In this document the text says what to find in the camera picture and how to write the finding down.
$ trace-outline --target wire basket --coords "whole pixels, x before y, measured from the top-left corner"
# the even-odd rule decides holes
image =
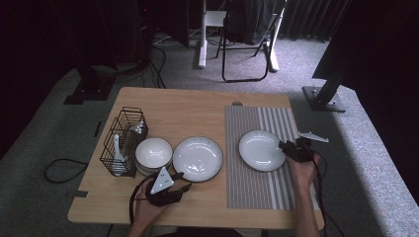
[[[100,157],[112,175],[135,178],[135,149],[141,141],[145,140],[147,133],[148,127],[142,110],[123,107],[112,122]]]

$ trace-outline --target placemat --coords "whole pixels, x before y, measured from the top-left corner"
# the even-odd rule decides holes
[[[274,133],[281,141],[294,141],[298,131],[291,109],[225,107],[227,207],[247,209],[294,209],[291,169],[286,162],[272,172],[257,171],[240,157],[240,138],[252,130]],[[318,208],[314,189],[313,204]]]

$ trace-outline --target white bowl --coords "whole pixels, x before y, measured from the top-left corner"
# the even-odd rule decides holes
[[[139,173],[150,175],[163,166],[168,169],[172,162],[172,154],[172,146],[165,139],[147,138],[135,149],[135,166]]]
[[[203,182],[214,177],[222,166],[222,151],[209,138],[195,136],[183,140],[173,152],[173,168],[183,178]]]
[[[259,171],[274,171],[286,161],[280,139],[265,130],[253,130],[244,134],[238,149],[241,158],[252,168]]]

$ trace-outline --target table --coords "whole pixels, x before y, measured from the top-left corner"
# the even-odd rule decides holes
[[[288,97],[278,94],[122,88],[78,189],[89,194],[74,198],[68,219],[129,224],[129,197],[143,177],[138,173],[135,179],[114,177],[99,160],[107,131],[122,107],[143,110],[149,127],[148,137],[164,138],[175,148],[190,136],[206,136],[220,146],[225,156],[224,108],[233,102],[249,107],[291,107]],[[224,158],[223,166],[214,178],[193,184],[182,200],[167,209],[155,224],[262,229],[294,227],[292,210],[226,208],[225,164]],[[318,227],[322,228],[319,210],[315,210],[315,217]]]
[[[270,66],[272,71],[280,70],[278,65],[277,55],[275,54],[275,42],[277,41],[278,32],[280,31],[281,20],[283,18],[284,11],[281,13],[281,17],[275,23],[274,39],[272,40],[272,53],[270,57]],[[203,0],[203,26],[202,26],[202,39],[201,39],[201,50],[200,50],[200,68],[205,68],[207,65],[207,27],[223,27],[223,19],[225,17],[225,11],[207,11],[207,0]],[[269,48],[270,42],[266,42],[265,47]]]

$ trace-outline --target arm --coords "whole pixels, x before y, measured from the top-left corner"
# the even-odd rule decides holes
[[[316,164],[320,162],[320,155],[314,154]],[[295,195],[296,227],[295,237],[320,236],[314,217],[313,205],[310,197],[310,186],[316,176],[312,162],[298,163],[287,157],[293,172],[293,187]]]
[[[136,198],[146,198],[145,188],[148,186],[150,181],[145,182],[141,187],[141,193]],[[128,233],[128,237],[141,237],[145,230],[154,223],[155,220],[160,216],[161,213],[170,205],[155,206],[150,204],[148,200],[137,200],[135,205],[135,215],[132,228]]]

